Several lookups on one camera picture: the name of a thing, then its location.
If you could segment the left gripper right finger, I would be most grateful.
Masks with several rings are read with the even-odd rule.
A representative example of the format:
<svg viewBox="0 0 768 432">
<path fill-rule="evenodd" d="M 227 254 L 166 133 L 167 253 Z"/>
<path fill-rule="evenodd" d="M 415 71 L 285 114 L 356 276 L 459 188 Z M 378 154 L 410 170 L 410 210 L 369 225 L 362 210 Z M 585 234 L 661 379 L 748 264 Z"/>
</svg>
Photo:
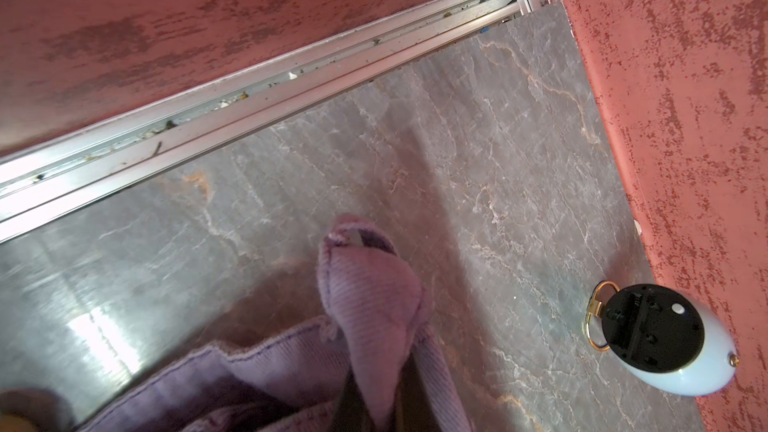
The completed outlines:
<svg viewBox="0 0 768 432">
<path fill-rule="evenodd" d="M 396 432 L 440 431 L 412 355 L 408 357 L 401 370 L 395 395 L 392 430 Z"/>
</svg>

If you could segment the purple trousers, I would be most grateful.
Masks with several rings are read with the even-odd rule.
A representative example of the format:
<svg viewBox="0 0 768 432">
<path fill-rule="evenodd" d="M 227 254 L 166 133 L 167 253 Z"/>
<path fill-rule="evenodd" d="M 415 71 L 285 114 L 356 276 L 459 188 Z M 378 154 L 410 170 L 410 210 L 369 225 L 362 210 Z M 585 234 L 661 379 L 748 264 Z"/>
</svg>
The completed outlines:
<svg viewBox="0 0 768 432">
<path fill-rule="evenodd" d="M 429 291 L 373 223 L 336 219 L 319 246 L 324 312 L 247 348 L 212 342 L 113 400 L 87 431 L 328 431 L 354 373 L 374 431 L 393 431 L 412 355 L 440 431 L 470 420 L 431 328 Z"/>
</svg>

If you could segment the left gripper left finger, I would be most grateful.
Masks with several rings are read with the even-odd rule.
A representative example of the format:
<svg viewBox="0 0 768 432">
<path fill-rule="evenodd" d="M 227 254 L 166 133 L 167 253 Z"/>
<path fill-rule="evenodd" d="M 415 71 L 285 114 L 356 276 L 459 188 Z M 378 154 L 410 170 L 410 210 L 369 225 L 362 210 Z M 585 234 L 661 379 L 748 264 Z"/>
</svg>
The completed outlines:
<svg viewBox="0 0 768 432">
<path fill-rule="evenodd" d="M 329 432 L 372 432 L 375 425 L 355 380 L 349 371 L 339 396 Z"/>
</svg>

